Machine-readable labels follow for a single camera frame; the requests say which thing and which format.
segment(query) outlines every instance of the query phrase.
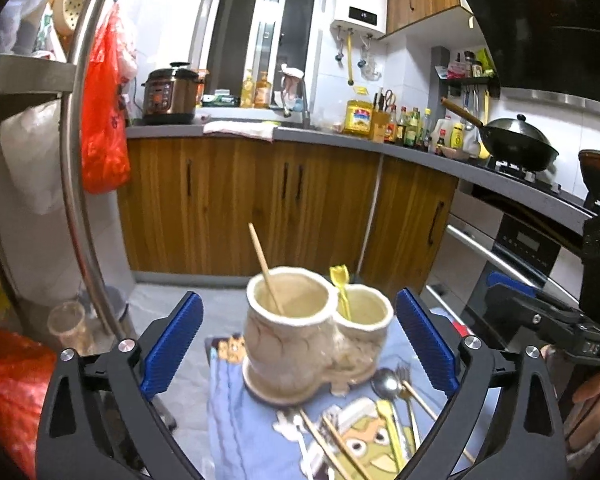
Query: blue cloth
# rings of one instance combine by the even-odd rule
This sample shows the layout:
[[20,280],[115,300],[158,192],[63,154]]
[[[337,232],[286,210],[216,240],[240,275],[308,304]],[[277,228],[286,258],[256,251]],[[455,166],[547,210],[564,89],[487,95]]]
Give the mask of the blue cloth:
[[[446,403],[443,392],[434,390],[404,335],[400,324],[394,319],[389,325],[388,336],[382,350],[379,367],[394,369],[405,365],[411,369],[411,383],[426,403],[440,412]],[[297,442],[287,440],[273,429],[277,421],[276,408],[252,396],[244,386],[242,366],[220,360],[215,352],[210,354],[210,391],[208,400],[208,432],[210,446],[216,465],[216,480],[302,480],[305,476],[299,468],[301,454]],[[312,421],[318,421],[321,413],[336,404],[344,408],[360,397],[377,400],[368,383],[352,387],[345,397],[331,395],[325,385],[316,396],[304,404],[304,410]],[[476,456],[484,440],[498,398],[498,391],[491,390],[466,448]],[[416,402],[414,409],[421,440],[433,426],[433,421]],[[404,426],[410,426],[406,404],[396,402],[398,418]],[[304,436],[307,447],[313,439]],[[456,471],[467,468],[469,461],[461,456]]]

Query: scissors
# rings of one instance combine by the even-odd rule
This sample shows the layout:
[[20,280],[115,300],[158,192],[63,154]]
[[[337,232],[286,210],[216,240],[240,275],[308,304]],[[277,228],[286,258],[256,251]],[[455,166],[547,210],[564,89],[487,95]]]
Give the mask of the scissors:
[[384,94],[384,111],[387,112],[395,105],[395,94],[393,90],[387,90]]

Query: pressure cooker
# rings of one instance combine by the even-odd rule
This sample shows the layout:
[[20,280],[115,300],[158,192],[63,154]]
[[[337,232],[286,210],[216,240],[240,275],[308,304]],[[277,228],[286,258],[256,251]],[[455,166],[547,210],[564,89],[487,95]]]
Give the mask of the pressure cooker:
[[144,124],[191,124],[196,113],[200,79],[189,63],[174,62],[154,70],[144,86]]

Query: yellow spoon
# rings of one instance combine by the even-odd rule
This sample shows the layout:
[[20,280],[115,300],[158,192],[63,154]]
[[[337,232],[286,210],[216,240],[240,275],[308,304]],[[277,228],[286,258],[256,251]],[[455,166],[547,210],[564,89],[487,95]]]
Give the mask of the yellow spoon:
[[406,461],[400,447],[400,437],[398,436],[398,428],[395,424],[394,410],[391,407],[391,403],[383,399],[376,400],[376,410],[378,410],[378,415],[384,418],[386,432],[389,434],[389,443],[391,443],[391,450],[394,452],[395,465],[398,466],[398,471],[402,471],[406,465]]
[[330,267],[329,277],[331,278],[331,283],[338,288],[338,302],[342,307],[341,312],[347,320],[351,321],[349,298],[347,298],[347,290],[345,289],[345,286],[349,285],[349,269],[347,269],[346,265]]

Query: water heater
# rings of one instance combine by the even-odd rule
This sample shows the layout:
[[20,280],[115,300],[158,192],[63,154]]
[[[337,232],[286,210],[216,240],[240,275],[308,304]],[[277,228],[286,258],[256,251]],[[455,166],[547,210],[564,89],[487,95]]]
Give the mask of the water heater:
[[379,38],[386,33],[387,0],[336,0],[331,27],[353,28]]

